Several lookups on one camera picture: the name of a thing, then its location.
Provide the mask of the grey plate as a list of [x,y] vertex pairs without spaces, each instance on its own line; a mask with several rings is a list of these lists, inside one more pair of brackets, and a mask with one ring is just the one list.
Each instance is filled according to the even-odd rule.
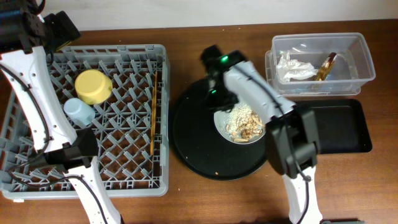
[[[228,122],[228,121],[227,121],[227,119],[228,119],[228,112],[225,112],[225,111],[217,111],[217,112],[214,113],[214,117],[213,117],[213,118],[214,118],[214,123],[215,123],[215,126],[216,126],[216,128],[217,128],[217,131],[218,131],[218,132],[221,134],[221,136],[224,137],[226,140],[232,142],[232,140],[231,140],[230,137],[228,136],[228,133],[227,133],[226,130],[225,130],[226,123]],[[248,143],[237,143],[237,142],[233,142],[233,143],[235,143],[235,144],[251,144],[251,143],[254,143],[254,142],[260,140],[260,138],[262,138],[264,134],[262,134],[260,137],[256,137],[253,141],[249,141]]]

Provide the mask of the wooden chopstick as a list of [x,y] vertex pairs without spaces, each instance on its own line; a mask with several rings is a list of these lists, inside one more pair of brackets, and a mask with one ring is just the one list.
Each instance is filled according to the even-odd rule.
[[158,79],[158,72],[155,72],[155,80],[154,80],[154,89],[153,89],[153,99],[152,99],[152,131],[151,131],[151,140],[152,146],[154,145],[154,136],[155,136],[155,124],[156,124],[156,104],[157,104],[157,79]]
[[151,131],[150,131],[150,155],[154,155],[154,139],[155,139],[155,124],[156,124],[156,101],[157,101],[157,76],[155,72],[154,88],[152,90],[152,114],[151,114]]

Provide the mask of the yellow plastic bowl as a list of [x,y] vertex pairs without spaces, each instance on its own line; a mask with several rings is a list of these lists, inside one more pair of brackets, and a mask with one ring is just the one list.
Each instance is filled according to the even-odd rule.
[[111,79],[98,70],[81,72],[75,80],[77,96],[88,105],[106,101],[111,96],[112,89]]

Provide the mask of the white tissue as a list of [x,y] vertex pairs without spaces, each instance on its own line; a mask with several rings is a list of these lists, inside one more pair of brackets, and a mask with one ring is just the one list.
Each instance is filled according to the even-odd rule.
[[276,65],[277,74],[281,82],[305,81],[315,78],[318,69],[311,63],[291,59],[289,52],[282,52]]

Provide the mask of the light blue plastic cup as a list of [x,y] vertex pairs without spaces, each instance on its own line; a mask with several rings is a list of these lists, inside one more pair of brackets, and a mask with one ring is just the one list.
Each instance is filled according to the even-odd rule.
[[63,110],[73,122],[84,126],[88,126],[95,119],[94,109],[79,98],[68,99]]

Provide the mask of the gold foil wrapper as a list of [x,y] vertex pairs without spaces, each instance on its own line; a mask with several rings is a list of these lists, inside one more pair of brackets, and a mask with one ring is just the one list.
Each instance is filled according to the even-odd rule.
[[317,83],[326,80],[328,74],[331,72],[331,69],[333,68],[333,65],[335,63],[336,57],[337,57],[337,53],[332,52],[327,57],[327,59],[324,61],[324,63],[322,64],[322,66],[318,70],[317,75],[315,77],[315,81]]

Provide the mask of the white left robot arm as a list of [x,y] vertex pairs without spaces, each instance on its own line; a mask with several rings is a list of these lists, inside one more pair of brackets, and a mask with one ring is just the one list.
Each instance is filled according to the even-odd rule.
[[92,129],[75,130],[53,88],[47,56],[81,34],[64,11],[42,17],[45,1],[1,1],[1,71],[11,84],[34,140],[31,168],[54,167],[75,189],[90,223],[123,223],[98,170]]

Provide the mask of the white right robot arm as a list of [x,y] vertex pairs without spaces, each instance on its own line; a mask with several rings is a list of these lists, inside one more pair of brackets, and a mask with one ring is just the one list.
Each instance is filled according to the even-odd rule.
[[321,223],[315,190],[320,151],[315,113],[284,98],[271,87],[240,51],[222,54],[217,45],[200,55],[206,70],[211,111],[230,111],[247,103],[265,123],[266,156],[282,176],[291,223]]

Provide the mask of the grey dishwasher rack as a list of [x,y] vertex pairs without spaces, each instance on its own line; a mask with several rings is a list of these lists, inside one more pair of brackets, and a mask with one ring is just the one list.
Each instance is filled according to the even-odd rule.
[[[160,44],[70,46],[47,57],[53,87],[61,103],[76,96],[77,76],[98,70],[113,83],[111,96],[94,105],[90,123],[98,147],[99,175],[110,197],[164,195],[169,186],[170,64]],[[150,155],[152,90],[157,104],[154,155]],[[5,105],[1,128],[1,193],[15,201],[76,198],[71,183],[54,168],[33,169],[29,124],[15,94]]]

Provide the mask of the food scraps on plate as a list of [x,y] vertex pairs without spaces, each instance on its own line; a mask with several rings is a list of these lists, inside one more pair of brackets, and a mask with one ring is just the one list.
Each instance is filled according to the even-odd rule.
[[265,132],[262,119],[245,103],[236,104],[227,121],[225,130],[232,142],[248,143]]

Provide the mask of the round black tray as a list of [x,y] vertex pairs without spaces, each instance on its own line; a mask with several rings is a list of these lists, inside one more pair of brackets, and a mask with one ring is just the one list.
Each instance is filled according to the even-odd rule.
[[170,109],[170,143],[176,155],[193,172],[208,179],[234,180],[265,164],[265,138],[236,144],[216,129],[213,113],[205,104],[206,80],[192,83]]

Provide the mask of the clear plastic bin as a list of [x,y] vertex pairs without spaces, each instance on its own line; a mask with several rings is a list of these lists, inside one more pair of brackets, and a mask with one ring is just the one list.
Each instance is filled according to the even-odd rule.
[[[283,62],[298,62],[301,72],[322,67],[331,53],[335,61],[323,81],[315,77],[293,77]],[[369,47],[360,33],[322,33],[277,35],[266,53],[266,80],[284,96],[357,95],[361,87],[375,79],[376,72]]]

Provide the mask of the black rectangular tray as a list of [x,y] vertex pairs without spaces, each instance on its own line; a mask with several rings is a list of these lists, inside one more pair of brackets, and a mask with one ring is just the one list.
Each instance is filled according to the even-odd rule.
[[316,116],[321,154],[363,153],[373,149],[371,137],[358,100],[307,100]]

